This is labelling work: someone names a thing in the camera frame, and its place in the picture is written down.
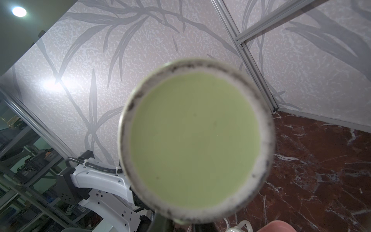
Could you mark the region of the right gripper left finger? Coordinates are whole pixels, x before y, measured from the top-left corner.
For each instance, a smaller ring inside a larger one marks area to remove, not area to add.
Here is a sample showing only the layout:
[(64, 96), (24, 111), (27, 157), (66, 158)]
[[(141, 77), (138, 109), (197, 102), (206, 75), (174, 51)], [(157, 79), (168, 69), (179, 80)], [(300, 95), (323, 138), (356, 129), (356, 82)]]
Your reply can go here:
[(173, 220), (156, 213), (147, 232), (173, 232), (175, 223)]

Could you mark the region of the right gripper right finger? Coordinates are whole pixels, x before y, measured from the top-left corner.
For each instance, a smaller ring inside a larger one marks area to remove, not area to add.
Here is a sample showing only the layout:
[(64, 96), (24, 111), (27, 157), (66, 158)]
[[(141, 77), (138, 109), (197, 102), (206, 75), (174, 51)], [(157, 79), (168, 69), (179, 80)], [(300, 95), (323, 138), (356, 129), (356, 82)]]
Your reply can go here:
[(192, 224), (192, 232), (218, 232), (214, 223)]

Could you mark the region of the light green ceramic mug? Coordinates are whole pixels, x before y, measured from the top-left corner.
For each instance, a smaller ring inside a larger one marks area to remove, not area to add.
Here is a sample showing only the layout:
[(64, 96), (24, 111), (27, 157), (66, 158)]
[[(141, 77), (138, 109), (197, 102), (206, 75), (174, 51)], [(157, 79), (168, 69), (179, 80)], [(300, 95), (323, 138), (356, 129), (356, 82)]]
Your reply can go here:
[(117, 138), (136, 195), (166, 218), (195, 224), (251, 202), (276, 144), (271, 111), (252, 78), (207, 59), (153, 71), (130, 95)]

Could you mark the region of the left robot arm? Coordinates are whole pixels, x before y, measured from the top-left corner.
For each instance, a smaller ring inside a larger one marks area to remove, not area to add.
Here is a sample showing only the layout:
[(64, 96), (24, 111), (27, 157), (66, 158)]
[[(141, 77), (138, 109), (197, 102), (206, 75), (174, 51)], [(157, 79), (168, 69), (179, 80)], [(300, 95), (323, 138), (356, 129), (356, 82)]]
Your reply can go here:
[(153, 211), (136, 196), (120, 166), (102, 164), (87, 150), (68, 157), (57, 175), (56, 192), (69, 204), (82, 206), (102, 217), (95, 232), (146, 232)]

